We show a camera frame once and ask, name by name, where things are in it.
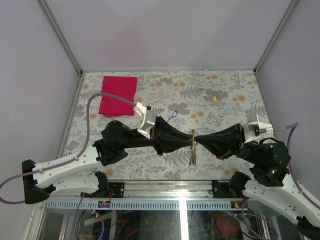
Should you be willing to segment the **grey keyring with yellow handle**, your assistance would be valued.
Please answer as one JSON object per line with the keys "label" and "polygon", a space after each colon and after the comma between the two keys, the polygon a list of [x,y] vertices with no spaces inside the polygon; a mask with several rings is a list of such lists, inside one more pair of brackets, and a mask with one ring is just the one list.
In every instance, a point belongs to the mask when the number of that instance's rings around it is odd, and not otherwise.
{"label": "grey keyring with yellow handle", "polygon": [[195,129],[192,129],[190,131],[190,137],[191,137],[191,146],[189,148],[189,166],[193,165],[195,166],[197,164],[197,142],[195,140],[195,137],[198,133]]}

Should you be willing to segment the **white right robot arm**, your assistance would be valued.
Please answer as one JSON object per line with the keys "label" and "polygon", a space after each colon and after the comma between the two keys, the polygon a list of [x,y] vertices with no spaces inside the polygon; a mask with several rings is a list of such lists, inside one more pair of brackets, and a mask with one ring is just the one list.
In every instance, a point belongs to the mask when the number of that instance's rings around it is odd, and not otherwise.
{"label": "white right robot arm", "polygon": [[233,197],[241,195],[268,206],[282,214],[297,230],[310,240],[320,238],[320,202],[305,197],[302,187],[293,179],[288,165],[289,150],[282,141],[256,142],[261,134],[271,136],[273,127],[257,121],[236,124],[212,134],[198,135],[195,141],[218,159],[232,156],[251,164],[252,176],[236,171],[228,181],[228,192]]}

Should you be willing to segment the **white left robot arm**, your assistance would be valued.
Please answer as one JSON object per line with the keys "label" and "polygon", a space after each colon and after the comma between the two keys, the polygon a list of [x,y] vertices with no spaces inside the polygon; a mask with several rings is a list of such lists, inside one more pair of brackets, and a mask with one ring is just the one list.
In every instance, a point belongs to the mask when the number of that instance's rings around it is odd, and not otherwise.
{"label": "white left robot arm", "polygon": [[42,163],[31,159],[23,161],[25,204],[40,203],[57,194],[105,197],[110,190],[105,173],[98,171],[81,178],[73,174],[115,164],[127,157],[125,150],[130,148],[153,147],[158,155],[163,155],[192,145],[190,134],[175,129],[160,116],[156,117],[147,136],[117,120],[109,122],[101,135],[101,139],[79,154]]}

